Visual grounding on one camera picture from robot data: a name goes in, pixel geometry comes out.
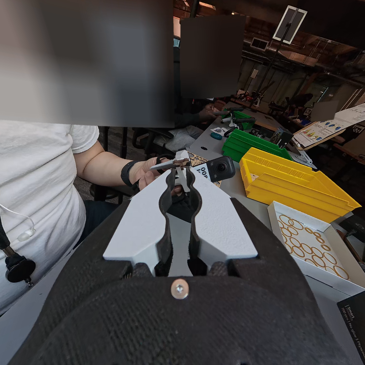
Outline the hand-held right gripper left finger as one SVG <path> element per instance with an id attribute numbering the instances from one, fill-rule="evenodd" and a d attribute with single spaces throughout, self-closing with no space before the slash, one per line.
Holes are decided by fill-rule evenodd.
<path id="1" fill-rule="evenodd" d="M 106 250 L 105 260 L 144 263 L 153 276 L 168 276 L 173 247 L 167 211 L 172 205 L 175 169 L 133 196 Z"/>

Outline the rectangular light panel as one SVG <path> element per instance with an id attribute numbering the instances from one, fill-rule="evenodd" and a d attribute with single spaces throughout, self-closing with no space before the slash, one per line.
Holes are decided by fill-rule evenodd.
<path id="1" fill-rule="evenodd" d="M 288 5 L 272 39 L 290 45 L 306 15 L 307 11 Z"/>

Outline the group of wooden rings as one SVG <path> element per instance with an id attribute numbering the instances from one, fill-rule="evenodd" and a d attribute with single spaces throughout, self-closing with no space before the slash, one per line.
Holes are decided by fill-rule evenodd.
<path id="1" fill-rule="evenodd" d="M 350 281 L 348 272 L 323 232 L 280 212 L 276 212 L 276 218 L 284 246 L 293 258 L 307 267 Z"/>

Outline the laser-cut wooden sheet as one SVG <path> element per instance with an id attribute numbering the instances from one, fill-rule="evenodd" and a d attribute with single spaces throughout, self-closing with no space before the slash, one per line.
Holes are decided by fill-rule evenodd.
<path id="1" fill-rule="evenodd" d="M 209 171 L 207 170 L 207 162 L 209 162 L 209 160 L 191 152 L 188 152 L 188 155 L 191 167 L 197 170 L 202 176 L 210 181 L 211 178 L 209 175 Z"/>

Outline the white cardboard tray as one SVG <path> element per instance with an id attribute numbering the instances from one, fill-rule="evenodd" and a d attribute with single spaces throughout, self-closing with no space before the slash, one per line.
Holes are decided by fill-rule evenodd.
<path id="1" fill-rule="evenodd" d="M 311 266 L 307 267 L 306 264 L 300 263 L 298 259 L 293 258 L 291 256 L 296 261 L 297 265 L 299 266 L 301 272 L 304 275 L 316 279 L 317 281 L 320 281 L 326 285 L 329 285 L 336 290 L 348 294 L 349 296 L 353 296 L 364 291 L 365 288 L 364 271 L 361 269 L 360 265 L 353 257 L 353 255 L 351 254 L 348 247 L 345 245 L 344 241 L 341 239 L 338 232 L 334 229 L 334 227 L 330 223 L 324 222 L 322 220 L 307 215 L 303 212 L 299 212 L 293 208 L 290 208 L 275 201 L 272 202 L 267 207 L 267 211 L 271 222 L 272 232 L 274 233 L 274 235 L 276 235 L 276 237 L 281 241 L 283 245 L 284 243 L 280 235 L 279 225 L 276 218 L 276 212 L 280 212 L 285 215 L 291 216 L 296 220 L 303 222 L 304 224 L 323 232 L 325 237 L 329 240 L 332 249 L 337 254 L 343 267 L 348 272 L 350 276 L 350 281 L 346 281 L 326 271 L 321 271 Z"/>

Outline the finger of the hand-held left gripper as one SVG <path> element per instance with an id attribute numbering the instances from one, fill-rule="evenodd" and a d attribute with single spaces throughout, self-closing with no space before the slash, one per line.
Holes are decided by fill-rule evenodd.
<path id="1" fill-rule="evenodd" d="M 183 158 L 189 158 L 188 152 L 183 149 L 181 151 L 176 152 L 176 156 L 175 159 L 183 159 Z M 190 189 L 187 185 L 187 180 L 186 180 L 186 172 L 187 170 L 191 167 L 191 165 L 188 167 L 186 166 L 184 169 L 181 168 L 175 168 L 176 173 L 177 173 L 177 177 L 175 179 L 175 185 L 181 185 L 182 189 L 185 193 L 190 192 Z"/>
<path id="2" fill-rule="evenodd" d="M 156 164 L 156 165 L 154 165 L 154 166 L 152 166 L 151 168 L 150 168 L 150 171 L 159 171 L 159 170 L 162 170 L 162 171 L 166 171 L 166 170 L 169 170 L 169 169 L 171 169 L 171 168 L 174 168 L 174 167 L 176 167 L 175 166 L 175 162 L 176 162 L 176 160 L 175 159 L 172 159 L 172 160 L 166 160 L 166 161 L 164 161 L 164 162 L 162 162 L 162 160 L 160 159 L 160 160 L 158 160 L 157 162 L 160 162 L 160 163 L 158 163 L 158 164 Z"/>

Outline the green plastic bin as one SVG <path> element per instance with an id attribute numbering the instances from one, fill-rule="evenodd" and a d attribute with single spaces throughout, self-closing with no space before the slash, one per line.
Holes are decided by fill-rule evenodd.
<path id="1" fill-rule="evenodd" d="M 232 160 L 240 162 L 241 158 L 252 147 L 293 161 L 289 152 L 285 148 L 279 148 L 276 144 L 273 144 L 270 141 L 261 139 L 239 129 L 235 129 L 229 134 L 229 137 L 223 144 L 222 152 L 224 156 L 229 156 Z"/>
<path id="2" fill-rule="evenodd" d="M 240 130 L 249 130 L 256 122 L 256 118 L 243 112 L 243 108 L 231 108 L 224 110 L 227 114 L 222 116 L 221 123 L 228 125 L 230 128 Z"/>

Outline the black wristband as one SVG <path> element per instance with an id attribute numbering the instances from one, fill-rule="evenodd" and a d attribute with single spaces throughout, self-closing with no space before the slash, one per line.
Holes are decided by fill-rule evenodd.
<path id="1" fill-rule="evenodd" d="M 121 170 L 121 179 L 123 181 L 123 183 L 127 186 L 127 187 L 132 187 L 134 184 L 132 184 L 130 182 L 130 170 L 131 168 L 138 163 L 139 161 L 130 161 L 128 162 Z"/>

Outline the person's dark trousers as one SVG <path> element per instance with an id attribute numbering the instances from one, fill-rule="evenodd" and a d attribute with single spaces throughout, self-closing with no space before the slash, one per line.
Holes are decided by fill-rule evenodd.
<path id="1" fill-rule="evenodd" d="M 108 216 L 118 207 L 118 204 L 102 201 L 84 200 L 86 221 L 80 239 L 75 244 L 76 248 L 87 236 L 89 236 Z"/>

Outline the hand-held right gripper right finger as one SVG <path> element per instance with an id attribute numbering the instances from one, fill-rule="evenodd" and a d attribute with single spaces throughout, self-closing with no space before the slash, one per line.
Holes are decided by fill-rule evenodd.
<path id="1" fill-rule="evenodd" d="M 205 276 L 217 262 L 258 257 L 228 194 L 198 171 L 186 171 L 191 218 L 188 267 L 193 276 Z"/>

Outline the black cardboard box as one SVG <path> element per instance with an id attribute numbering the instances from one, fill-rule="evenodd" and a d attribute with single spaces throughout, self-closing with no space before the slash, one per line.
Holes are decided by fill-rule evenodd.
<path id="1" fill-rule="evenodd" d="M 365 364 L 365 291 L 338 302 L 337 306 Z"/>

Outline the white earphone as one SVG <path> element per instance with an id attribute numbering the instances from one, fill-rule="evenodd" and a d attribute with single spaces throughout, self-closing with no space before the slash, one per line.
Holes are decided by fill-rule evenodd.
<path id="1" fill-rule="evenodd" d="M 18 216 L 24 217 L 24 218 L 28 219 L 28 220 L 31 222 L 31 228 L 30 228 L 30 229 L 28 229 L 28 230 L 25 230 L 23 233 L 21 233 L 21 234 L 18 236 L 18 238 L 17 238 L 17 239 L 18 239 L 18 241 L 20 241 L 20 242 L 24 242 L 24 241 L 28 240 L 29 238 L 31 238 L 31 237 L 35 234 L 35 232 L 36 232 L 36 230 L 35 230 L 35 223 L 34 223 L 34 221 L 32 220 L 32 218 L 30 218 L 30 217 L 29 217 L 29 216 L 27 216 L 27 215 L 24 215 L 24 214 L 18 213 L 18 212 L 16 212 L 16 211 L 13 211 L 13 210 L 11 210 L 11 209 L 7 208 L 6 206 L 4 206 L 4 205 L 2 205 L 2 204 L 0 204 L 0 207 L 1 207 L 2 209 L 6 210 L 7 212 L 10 212 L 10 213 L 12 213 L 12 214 L 15 214 L 15 215 L 18 215 Z"/>

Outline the person's left forearm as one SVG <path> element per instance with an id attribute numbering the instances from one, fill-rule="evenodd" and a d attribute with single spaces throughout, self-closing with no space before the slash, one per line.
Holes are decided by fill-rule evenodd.
<path id="1" fill-rule="evenodd" d="M 99 141 L 81 153 L 74 153 L 77 176 L 100 186 L 123 186 L 121 171 L 130 160 L 106 152 Z"/>

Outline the small black printed box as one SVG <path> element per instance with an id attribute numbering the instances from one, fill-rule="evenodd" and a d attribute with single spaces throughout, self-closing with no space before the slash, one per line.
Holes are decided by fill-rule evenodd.
<path id="1" fill-rule="evenodd" d="M 294 134 L 286 128 L 279 127 L 270 138 L 270 142 L 277 145 L 280 149 L 284 149 L 292 140 L 293 136 Z"/>

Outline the black office chair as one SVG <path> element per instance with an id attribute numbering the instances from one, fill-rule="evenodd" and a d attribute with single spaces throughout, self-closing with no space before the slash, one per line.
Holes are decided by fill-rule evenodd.
<path id="1" fill-rule="evenodd" d="M 133 127 L 132 145 L 144 151 L 144 159 L 148 160 L 160 155 L 172 155 L 173 152 L 166 148 L 166 142 L 174 138 L 168 128 L 142 128 Z M 155 139 L 162 137 L 162 146 L 155 143 Z"/>

